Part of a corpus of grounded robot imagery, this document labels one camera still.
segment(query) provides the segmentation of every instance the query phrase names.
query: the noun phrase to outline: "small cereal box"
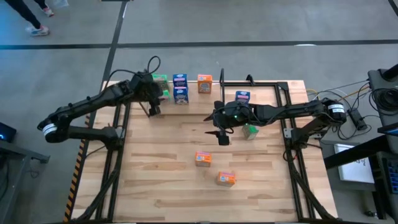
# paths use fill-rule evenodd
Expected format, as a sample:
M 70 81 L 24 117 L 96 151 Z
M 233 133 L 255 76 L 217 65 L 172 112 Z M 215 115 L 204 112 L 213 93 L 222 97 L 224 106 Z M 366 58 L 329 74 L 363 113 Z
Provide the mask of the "small cereal box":
M 188 87 L 174 87 L 174 102 L 177 105 L 188 104 Z
M 187 74 L 175 74 L 173 75 L 174 87 L 185 86 L 188 87 Z
M 235 93 L 235 101 L 240 101 L 245 104 L 248 104 L 250 100 L 250 92 L 248 91 L 236 91 Z
M 208 152 L 195 153 L 195 164 L 197 166 L 210 167 L 211 154 Z
M 163 90 L 163 95 L 159 97 L 160 100 L 168 102 L 172 99 L 168 90 Z
M 242 131 L 244 134 L 244 138 L 246 140 L 254 139 L 256 137 L 257 133 L 259 132 L 259 130 L 254 125 L 251 125 L 251 124 L 245 124 L 242 127 Z
M 211 75 L 198 75 L 198 92 L 211 93 L 211 84 L 213 77 Z
M 229 172 L 218 172 L 216 183 L 218 185 L 232 187 L 236 183 L 235 174 Z
M 169 84 L 167 83 L 167 75 L 152 74 L 154 81 L 159 85 L 161 90 L 169 90 Z

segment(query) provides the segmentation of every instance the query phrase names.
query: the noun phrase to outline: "white label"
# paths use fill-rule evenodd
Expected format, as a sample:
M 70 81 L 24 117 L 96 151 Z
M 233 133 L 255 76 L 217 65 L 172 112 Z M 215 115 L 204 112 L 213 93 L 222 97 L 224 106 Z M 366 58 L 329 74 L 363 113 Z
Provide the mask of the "white label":
M 344 109 L 333 109 L 332 112 L 334 112 L 334 113 L 345 113 Z
M 54 124 L 48 124 L 43 128 L 43 134 L 44 136 L 46 136 L 48 133 L 52 132 L 52 131 L 56 131 L 57 127 Z
M 328 106 L 328 109 L 329 109 L 329 110 L 335 109 L 335 108 L 344 109 L 344 106 L 343 106 L 343 105 L 330 105 L 330 106 Z

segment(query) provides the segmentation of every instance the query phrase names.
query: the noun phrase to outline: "computer monitor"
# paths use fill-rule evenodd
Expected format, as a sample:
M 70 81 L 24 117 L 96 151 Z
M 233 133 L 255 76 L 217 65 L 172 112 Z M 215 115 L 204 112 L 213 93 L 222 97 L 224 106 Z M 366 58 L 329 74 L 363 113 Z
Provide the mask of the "computer monitor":
M 0 141 L 7 141 L 9 143 L 14 139 L 17 130 L 0 122 Z
M 398 137 L 398 123 L 383 126 L 377 129 L 378 133 L 388 134 Z

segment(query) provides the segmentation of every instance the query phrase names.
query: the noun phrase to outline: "wooden table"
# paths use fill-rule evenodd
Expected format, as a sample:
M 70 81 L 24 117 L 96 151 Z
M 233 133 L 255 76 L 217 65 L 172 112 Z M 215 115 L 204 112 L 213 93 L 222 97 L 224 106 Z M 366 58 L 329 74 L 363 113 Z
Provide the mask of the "wooden table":
M 293 104 L 308 101 L 303 81 L 287 82 Z M 213 84 L 210 95 L 198 94 L 196 83 L 189 83 L 189 87 L 188 106 L 162 104 L 162 114 L 156 117 L 148 118 L 138 104 L 132 105 L 113 220 L 297 221 L 289 170 L 282 158 L 285 146 L 280 121 L 259 128 L 252 141 L 244 140 L 241 128 L 236 128 L 230 135 L 231 145 L 219 146 L 217 138 L 204 133 L 215 130 L 212 122 L 203 122 L 212 112 L 213 102 L 220 100 L 219 83 Z M 233 101 L 237 90 L 250 91 L 251 103 L 276 106 L 274 89 L 268 87 L 226 87 L 226 101 Z M 114 108 L 98 110 L 94 128 L 112 123 L 113 116 Z M 304 126 L 311 119 L 298 118 L 297 126 Z M 92 141 L 87 151 L 101 146 L 102 143 Z M 212 153 L 210 168 L 195 166 L 195 151 Z M 312 192 L 336 217 L 321 150 L 308 147 L 303 156 Z M 102 149 L 85 160 L 72 218 L 81 215 L 98 193 L 105 157 L 106 149 Z M 216 174 L 221 170 L 235 172 L 236 185 L 216 185 Z M 308 217 L 303 192 L 300 198 Z M 105 200 L 106 211 L 108 201 L 109 196 Z

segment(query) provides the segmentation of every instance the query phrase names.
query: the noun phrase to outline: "white paper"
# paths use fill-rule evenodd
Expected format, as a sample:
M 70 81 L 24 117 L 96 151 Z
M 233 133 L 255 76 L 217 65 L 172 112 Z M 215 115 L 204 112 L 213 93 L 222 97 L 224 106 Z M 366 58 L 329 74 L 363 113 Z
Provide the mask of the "white paper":
M 343 152 L 352 147 L 354 146 L 335 144 L 335 153 Z M 340 180 L 374 184 L 372 169 L 368 158 L 339 166 L 338 172 Z

